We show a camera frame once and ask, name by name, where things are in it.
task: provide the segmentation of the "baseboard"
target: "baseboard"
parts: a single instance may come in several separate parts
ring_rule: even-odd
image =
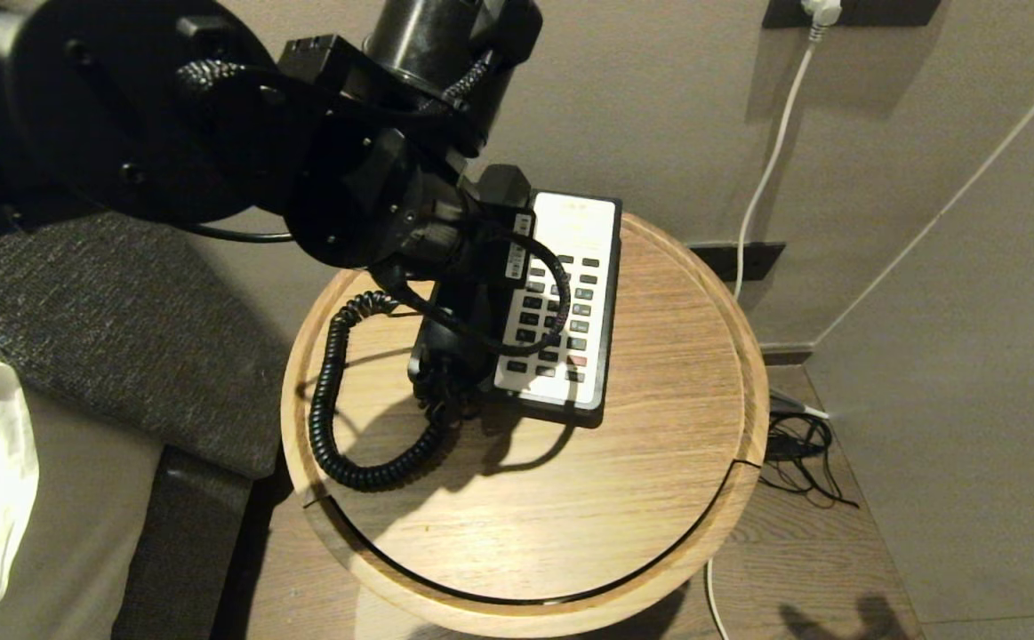
[[[813,356],[812,343],[769,343],[761,345],[761,358],[765,367],[785,367],[790,364],[804,364]]]

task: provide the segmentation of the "electrical plug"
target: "electrical plug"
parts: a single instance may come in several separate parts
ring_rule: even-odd
[[[811,41],[821,41],[826,29],[841,20],[841,0],[801,0],[801,7],[813,17],[813,26],[809,28]]]

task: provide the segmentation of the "white power cord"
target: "white power cord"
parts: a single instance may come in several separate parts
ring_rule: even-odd
[[[769,161],[765,163],[765,171],[761,174],[761,181],[758,182],[758,189],[750,200],[750,206],[746,210],[746,215],[741,216],[741,230],[737,236],[737,281],[733,283],[733,299],[741,295],[741,276],[746,273],[746,234],[750,230],[750,219],[753,219],[753,212],[758,208],[758,200],[765,190],[765,185],[769,183],[769,177],[773,174],[773,167],[778,164],[778,157],[782,154],[782,145],[785,143],[785,131],[790,125],[790,115],[793,113],[793,102],[796,101],[797,91],[801,89],[801,80],[809,69],[809,62],[813,60],[814,50],[825,37],[825,32],[830,26],[837,24],[841,18],[841,0],[801,0],[804,10],[813,17],[813,26],[809,28],[809,47],[804,50],[801,58],[801,65],[797,66],[797,74],[793,78],[793,86],[790,87],[790,94],[785,99],[785,110],[782,112],[782,123],[778,126],[778,140],[773,143],[772,153],[769,153]],[[827,418],[824,410],[818,410],[805,406],[807,414],[822,416]],[[714,627],[719,629],[719,636],[723,640],[729,640],[723,618],[719,615],[719,603],[714,601],[714,559],[707,560],[707,607],[710,608],[710,617],[714,620]]]
[[[761,181],[753,191],[750,199],[750,206],[746,208],[746,215],[741,216],[741,230],[737,235],[737,279],[733,283],[733,299],[737,300],[741,295],[741,279],[746,276],[746,235],[750,231],[750,221],[753,219],[753,212],[757,211],[758,203],[761,201],[761,193],[765,190],[765,185],[769,183],[770,175],[773,175],[773,167],[778,165],[778,157],[782,154],[782,145],[785,144],[785,131],[790,126],[790,115],[793,114],[793,102],[796,101],[797,91],[801,89],[801,80],[809,69],[809,62],[813,60],[813,53],[817,50],[817,44],[825,37],[825,32],[830,26],[837,24],[841,18],[841,0],[801,0],[804,10],[813,16],[813,26],[809,28],[809,47],[804,50],[801,58],[801,65],[797,68],[796,77],[793,78],[793,86],[790,87],[789,97],[785,99],[785,110],[782,112],[782,122],[778,125],[778,140],[773,142],[772,153],[769,153],[769,161],[765,163],[765,171],[761,174]]]
[[[723,618],[719,615],[719,603],[714,603],[714,559],[707,560],[707,605],[710,606],[710,617],[714,619],[714,627],[719,628],[719,636],[723,640],[729,640],[726,628],[723,627]]]

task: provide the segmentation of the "cable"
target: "cable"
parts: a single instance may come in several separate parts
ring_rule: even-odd
[[[560,335],[562,328],[565,328],[565,323],[568,321],[568,312],[571,309],[571,304],[573,304],[573,296],[571,296],[568,285],[568,272],[565,271],[565,266],[560,264],[560,258],[556,257],[556,254],[549,247],[538,243],[528,236],[521,236],[516,232],[506,230],[499,224],[489,227],[489,231],[485,233],[485,236],[481,240],[485,243],[492,242],[492,240],[509,240],[510,243],[517,244],[517,246],[520,246],[530,254],[541,258],[545,267],[548,267],[549,271],[552,272],[556,288],[560,292],[560,308],[557,309],[556,315],[553,316],[553,323],[549,326],[549,331],[536,343],[528,345],[506,344],[504,341],[492,339],[484,333],[477,331],[477,329],[465,324],[460,317],[452,315],[450,312],[445,311],[444,308],[438,307],[438,305],[428,302],[422,296],[417,295],[406,283],[405,273],[403,273],[403,269],[398,264],[390,263],[390,261],[372,264],[370,268],[367,268],[367,271],[370,272],[371,278],[374,279],[374,282],[379,287],[383,287],[388,295],[394,296],[399,302],[405,304],[406,307],[414,308],[415,311],[426,315],[429,319],[443,325],[449,331],[457,333],[457,335],[465,337],[465,339],[476,341],[476,343],[483,345],[490,353],[496,353],[498,356],[521,357],[542,352],[545,347],[554,343],[555,337]]]
[[[492,49],[487,49],[481,57],[473,62],[473,65],[468,67],[468,70],[464,75],[460,77],[459,80],[454,82],[451,86],[447,86],[444,91],[442,91],[442,98],[429,98],[426,104],[421,105],[419,110],[423,114],[438,114],[452,109],[456,104],[457,100],[460,100],[464,96],[467,96],[477,84],[489,72],[489,67],[492,65],[493,52]]]
[[[802,436],[789,426],[788,421],[805,422],[809,430]],[[810,491],[824,495],[832,499],[833,502],[841,502],[857,510],[860,505],[845,497],[845,492],[841,490],[841,484],[833,478],[833,471],[828,465],[828,450],[833,445],[833,429],[827,421],[812,414],[773,414],[769,421],[769,436],[765,440],[765,466],[773,469],[778,474],[778,481],[782,484],[773,483],[759,478],[758,482],[772,489],[787,491],[795,494],[809,494]],[[817,482],[813,473],[804,465],[805,458],[813,458],[821,455],[821,475],[825,479],[825,485]],[[808,484],[801,484],[782,470],[781,463],[790,462],[801,474],[801,478]]]
[[[733,281],[733,299],[738,300],[741,295],[741,279],[746,276],[746,236],[750,230],[750,221],[753,219],[753,212],[757,211],[758,203],[761,201],[761,193],[764,193],[765,185],[768,185],[769,178],[773,175],[773,169],[778,165],[778,157],[782,154],[782,146],[785,144],[785,132],[790,126],[790,115],[793,115],[793,103],[796,101],[797,93],[801,90],[801,81],[804,79],[805,70],[809,70],[809,63],[813,60],[813,53],[817,50],[817,44],[824,40],[825,32],[837,22],[837,18],[841,17],[841,3],[833,3],[837,5],[834,7],[834,13],[828,13],[828,16],[823,16],[821,20],[827,22],[827,24],[818,24],[814,21],[814,25],[809,29],[809,47],[804,50],[804,56],[801,57],[801,65],[797,66],[796,77],[793,77],[793,86],[790,87],[790,94],[785,99],[785,109],[782,111],[782,122],[778,125],[778,139],[773,142],[773,150],[769,153],[769,161],[765,163],[765,171],[762,171],[761,180],[758,182],[758,187],[753,191],[753,197],[750,199],[750,206],[746,207],[746,215],[741,216],[741,230],[737,234],[737,278]],[[807,5],[805,10],[810,13],[813,9]]]
[[[814,418],[821,418],[822,421],[826,421],[829,418],[829,414],[824,413],[824,410],[821,410],[820,408],[813,408],[813,406],[808,404],[805,405],[804,414],[809,414]]]
[[[765,185],[769,183],[770,175],[773,175],[773,167],[778,165],[778,157],[782,154],[782,145],[785,143],[785,131],[790,125],[790,115],[793,113],[793,102],[797,97],[797,90],[801,89],[801,80],[809,69],[809,61],[813,60],[814,50],[817,49],[816,41],[811,41],[809,48],[804,50],[801,58],[801,65],[797,68],[797,74],[793,78],[793,86],[790,88],[790,95],[785,99],[785,111],[782,112],[782,123],[778,125],[778,140],[773,143],[772,153],[769,153],[769,161],[765,163],[765,171],[761,174],[761,181],[753,191],[750,199],[750,206],[746,208],[746,215],[741,216],[741,230],[737,234],[737,279],[733,281],[733,299],[737,300],[741,296],[741,278],[746,275],[746,235],[750,230],[750,221],[753,219],[753,212],[758,208],[761,193],[765,190]]]
[[[339,398],[342,370],[346,366],[346,344],[351,339],[351,329],[366,317],[390,314],[395,308],[398,308],[398,301],[384,292],[366,292],[355,296],[335,312],[327,333],[323,366],[310,400],[307,436],[314,462],[334,482],[359,491],[388,489],[414,477],[424,463],[438,453],[451,425],[448,422],[451,413],[447,410],[447,405],[454,392],[449,389],[452,378],[445,377],[443,398],[423,398],[428,419],[426,430],[414,446],[400,453],[397,458],[382,465],[362,466],[339,453],[339,447],[334,441],[334,404]]]
[[[233,243],[271,244],[290,243],[294,240],[292,234],[245,234],[245,232],[217,230],[215,226],[184,222],[175,224],[175,226],[180,231],[190,232],[190,234],[195,234],[196,236],[216,238],[217,240],[231,240]]]
[[[707,606],[710,607],[710,617],[714,620],[714,627],[719,628],[719,636],[723,640],[729,640],[723,618],[719,615],[719,603],[714,601],[714,559],[707,560]]]

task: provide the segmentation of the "black cable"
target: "black cable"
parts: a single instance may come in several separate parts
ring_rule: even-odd
[[[247,232],[217,230],[215,226],[189,224],[184,222],[175,224],[175,226],[183,232],[190,232],[190,234],[204,236],[206,238],[216,238],[217,240],[231,240],[233,243],[271,244],[290,243],[294,240],[292,234],[247,234]]]
[[[346,366],[346,345],[351,339],[351,329],[366,317],[383,313],[390,314],[398,308],[398,301],[384,292],[366,292],[351,299],[333,317],[327,333],[327,347],[323,353],[323,367],[318,382],[310,398],[310,414],[307,417],[307,434],[314,462],[343,486],[359,491],[377,491],[406,482],[434,457],[442,447],[449,429],[447,402],[444,400],[426,403],[428,426],[418,441],[399,454],[397,458],[382,465],[362,466],[351,461],[334,441],[334,404],[339,398],[342,385],[342,370]],[[447,398],[453,394],[445,379]]]
[[[399,110],[388,110],[383,106],[367,104],[362,100],[357,100],[345,94],[339,94],[331,104],[331,113],[341,117],[353,117],[384,127],[394,127],[394,129],[423,129],[426,126],[436,126],[444,122],[442,111],[403,112]]]
[[[398,299],[399,302],[405,304],[406,307],[414,308],[415,311],[421,312],[426,315],[429,319],[434,321],[438,325],[449,329],[457,335],[465,337],[465,339],[470,339],[477,341],[478,344],[483,345],[488,352],[496,353],[498,356],[509,356],[509,357],[521,357],[521,356],[531,356],[534,353],[540,353],[545,347],[553,343],[553,338],[560,335],[562,328],[565,328],[565,323],[568,321],[568,312],[570,311],[571,305],[573,305],[573,296],[571,295],[570,287],[568,285],[568,272],[565,271],[565,266],[560,263],[560,258],[556,257],[556,254],[549,249],[549,247],[544,246],[544,244],[538,243],[533,238],[528,236],[521,236],[516,232],[506,230],[499,224],[489,226],[489,231],[485,233],[483,238],[484,242],[492,242],[492,240],[509,240],[517,246],[524,248],[530,254],[538,258],[541,258],[545,267],[549,268],[552,272],[552,278],[556,282],[556,288],[560,292],[560,308],[556,309],[556,316],[553,317],[552,326],[549,327],[549,332],[545,333],[534,344],[529,345],[514,345],[506,344],[504,341],[492,339],[491,337],[477,331],[465,324],[460,317],[452,315],[450,312],[445,311],[444,308],[438,307],[434,303],[428,302],[428,300],[423,299],[422,296],[416,294],[416,292],[408,286],[403,278],[400,271],[395,271],[395,264],[392,263],[381,263],[373,264],[369,268],[371,276],[373,276],[374,281],[377,282],[379,287],[385,288],[387,293]]]
[[[429,98],[426,104],[421,105],[419,110],[423,114],[435,114],[443,113],[446,110],[452,109],[457,100],[460,100],[464,96],[467,96],[477,84],[489,72],[489,67],[492,65],[492,49],[488,49],[484,54],[481,55],[472,65],[464,75],[460,77],[457,82],[454,82],[447,89],[442,91],[442,98]]]
[[[804,436],[796,432],[785,423],[788,421],[801,421],[809,425]],[[824,495],[832,499],[833,502],[842,502],[852,507],[860,508],[860,505],[845,497],[845,492],[841,490],[833,478],[833,471],[828,465],[828,449],[833,445],[833,429],[829,427],[824,419],[810,414],[773,414],[769,422],[769,437],[765,445],[765,466],[773,469],[778,474],[778,479],[784,484],[777,484],[765,478],[759,478],[758,482],[773,487],[780,491],[788,491],[795,494],[809,494],[810,491]],[[821,474],[825,477],[826,486],[822,486],[814,478],[813,473],[804,465],[805,458],[813,458],[821,455]],[[781,468],[782,462],[790,462],[801,474],[804,479],[802,484],[797,482]]]

